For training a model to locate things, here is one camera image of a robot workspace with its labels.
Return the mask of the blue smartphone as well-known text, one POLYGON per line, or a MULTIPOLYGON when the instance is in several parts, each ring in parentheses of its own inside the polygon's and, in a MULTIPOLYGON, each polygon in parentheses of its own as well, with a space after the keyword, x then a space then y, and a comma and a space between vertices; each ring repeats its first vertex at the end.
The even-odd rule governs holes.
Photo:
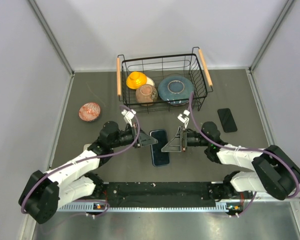
POLYGON ((170 163, 170 154, 162 151, 162 148, 168 143, 166 130, 152 130, 149 132, 149 134, 151 137, 157 140, 156 144, 150 146, 152 165, 154 167, 168 165, 170 163))

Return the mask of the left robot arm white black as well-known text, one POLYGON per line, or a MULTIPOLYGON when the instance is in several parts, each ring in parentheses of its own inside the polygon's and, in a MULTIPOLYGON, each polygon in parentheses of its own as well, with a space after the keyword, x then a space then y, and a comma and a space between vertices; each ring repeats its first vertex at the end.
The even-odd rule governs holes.
POLYGON ((90 172, 115 156, 115 148, 128 150, 157 143, 158 140, 141 130, 138 123, 128 123, 120 130, 115 121, 106 122, 97 140, 80 155, 55 169, 37 170, 30 175, 18 200, 21 213, 43 224, 64 205, 82 197, 99 198, 104 187, 90 172))

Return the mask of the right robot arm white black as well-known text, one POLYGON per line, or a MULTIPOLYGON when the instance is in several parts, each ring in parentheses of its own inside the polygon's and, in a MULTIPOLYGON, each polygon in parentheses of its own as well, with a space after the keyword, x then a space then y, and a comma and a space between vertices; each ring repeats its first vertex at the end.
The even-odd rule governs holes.
POLYGON ((234 171, 223 180, 223 192, 235 198, 242 192, 267 193, 277 200, 285 200, 300 184, 300 168, 277 145, 265 149, 234 146, 220 138, 220 131, 212 121, 205 122, 201 131, 180 126, 173 145, 169 141, 162 152, 184 152, 188 147, 205 147, 207 158, 221 165, 233 165, 248 171, 234 171))

